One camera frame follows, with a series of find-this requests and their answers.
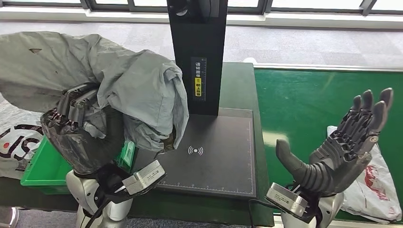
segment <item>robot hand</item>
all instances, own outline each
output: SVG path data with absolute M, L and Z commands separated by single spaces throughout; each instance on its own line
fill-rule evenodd
M 93 83 L 63 91 L 58 106 L 40 120 L 48 140 L 73 168 L 66 183 L 79 203 L 76 226 L 122 228 L 132 198 L 154 188 L 165 171 L 155 160 L 131 175 L 113 162 L 125 136 L 123 114 L 112 107 L 102 110 L 106 116 L 103 139 L 84 129 L 85 114 L 96 102 L 97 92 Z
M 85 113 L 96 101 L 97 91 L 93 85 L 69 89 L 63 93 L 57 108 L 41 116 L 49 141 L 81 175 L 94 173 L 110 163 L 124 144 L 123 116 L 110 106 L 103 109 L 106 116 L 105 138 L 92 137 L 83 129 Z
M 343 203 L 343 191 L 371 161 L 369 152 L 378 142 L 392 101 L 391 88 L 381 92 L 375 105 L 371 90 L 362 98 L 356 96 L 337 130 L 311 153 L 309 164 L 293 155 L 286 141 L 277 140 L 276 155 L 294 183 L 291 190 L 273 183 L 266 199 L 283 211 L 284 227 L 312 227 L 313 218 L 314 227 L 328 227 Z
M 337 130 L 311 153 L 309 164 L 293 155 L 286 141 L 277 141 L 278 159 L 303 189 L 322 194 L 341 193 L 371 161 L 369 151 L 378 142 L 386 123 L 393 90 L 383 90 L 374 106 L 371 90 L 363 93 L 362 100 L 359 95 L 354 98 Z

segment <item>white plastic bag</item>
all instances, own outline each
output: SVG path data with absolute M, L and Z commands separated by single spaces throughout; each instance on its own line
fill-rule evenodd
M 337 127 L 328 126 L 329 136 Z M 370 151 L 372 160 L 358 178 L 344 191 L 341 210 L 353 215 L 388 224 L 402 219 L 392 176 L 376 144 Z
M 21 179 L 43 138 L 40 115 L 0 101 L 0 177 Z

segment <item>green plastic box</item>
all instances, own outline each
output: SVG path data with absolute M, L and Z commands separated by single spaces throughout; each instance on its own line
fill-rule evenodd
M 126 141 L 121 154 L 115 159 L 117 164 L 130 171 L 135 144 Z M 25 169 L 21 185 L 35 188 L 47 195 L 70 194 L 66 185 L 66 174 L 72 170 L 55 147 L 44 137 L 37 152 Z

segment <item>green surface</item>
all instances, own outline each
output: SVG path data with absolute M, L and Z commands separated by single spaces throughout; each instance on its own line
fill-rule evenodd
M 402 202 L 402 76 L 387 72 L 255 70 L 270 181 L 284 186 L 293 180 L 276 158 L 275 139 L 288 139 L 292 152 L 308 162 L 310 153 L 326 138 L 327 126 L 340 123 L 354 96 L 370 88 L 378 97 L 382 89 L 392 87 L 395 99 L 379 146 Z M 336 218 L 368 221 L 343 211 Z
M 256 181 L 259 198 L 263 199 L 269 187 L 269 180 L 252 64 L 224 63 L 220 107 L 253 110 Z M 9 178 L 0 178 L 0 186 L 0 205 L 44 210 L 77 210 L 77 203 L 71 195 L 44 195 L 36 189 L 21 186 L 18 180 Z M 247 203 L 240 200 L 153 190 L 134 199 L 129 216 L 249 225 L 247 208 Z M 256 225 L 274 225 L 271 209 L 260 205 L 254 205 L 252 209 Z

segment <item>black pole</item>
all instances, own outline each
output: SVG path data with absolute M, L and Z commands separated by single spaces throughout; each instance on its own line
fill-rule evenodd
M 168 0 L 190 114 L 218 115 L 228 0 Z

